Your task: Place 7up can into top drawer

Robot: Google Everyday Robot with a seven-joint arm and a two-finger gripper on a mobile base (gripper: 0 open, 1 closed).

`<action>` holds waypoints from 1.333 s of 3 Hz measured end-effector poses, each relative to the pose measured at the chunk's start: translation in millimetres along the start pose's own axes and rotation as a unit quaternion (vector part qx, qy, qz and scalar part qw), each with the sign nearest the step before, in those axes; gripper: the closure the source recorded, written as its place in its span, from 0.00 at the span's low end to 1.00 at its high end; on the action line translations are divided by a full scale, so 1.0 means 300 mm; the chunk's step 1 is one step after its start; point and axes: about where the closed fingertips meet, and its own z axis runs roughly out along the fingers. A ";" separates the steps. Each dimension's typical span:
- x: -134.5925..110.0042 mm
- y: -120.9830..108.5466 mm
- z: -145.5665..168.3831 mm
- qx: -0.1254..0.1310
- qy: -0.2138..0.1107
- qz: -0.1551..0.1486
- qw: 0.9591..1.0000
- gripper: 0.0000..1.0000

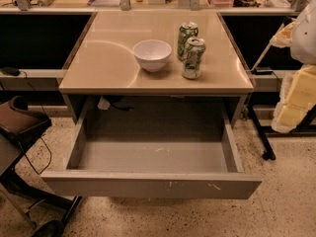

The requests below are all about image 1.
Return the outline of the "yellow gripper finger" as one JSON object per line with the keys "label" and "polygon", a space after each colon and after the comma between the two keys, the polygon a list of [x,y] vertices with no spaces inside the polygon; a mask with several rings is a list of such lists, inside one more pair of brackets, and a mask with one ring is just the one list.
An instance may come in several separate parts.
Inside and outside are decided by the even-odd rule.
{"label": "yellow gripper finger", "polygon": [[289,133],[316,105],[316,66],[304,64],[295,73],[286,73],[276,104],[272,129]]}
{"label": "yellow gripper finger", "polygon": [[270,44],[278,48],[290,47],[293,26],[293,22],[290,22],[286,26],[283,26],[273,35],[270,40]]}

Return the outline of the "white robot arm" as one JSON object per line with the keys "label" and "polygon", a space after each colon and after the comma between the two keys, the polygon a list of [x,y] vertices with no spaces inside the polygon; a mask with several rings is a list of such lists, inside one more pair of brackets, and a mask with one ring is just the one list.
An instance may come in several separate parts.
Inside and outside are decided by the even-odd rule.
{"label": "white robot arm", "polygon": [[276,33],[270,44],[289,47],[290,56],[302,63],[298,71],[285,74],[274,111],[272,129],[288,133],[316,106],[316,0]]}

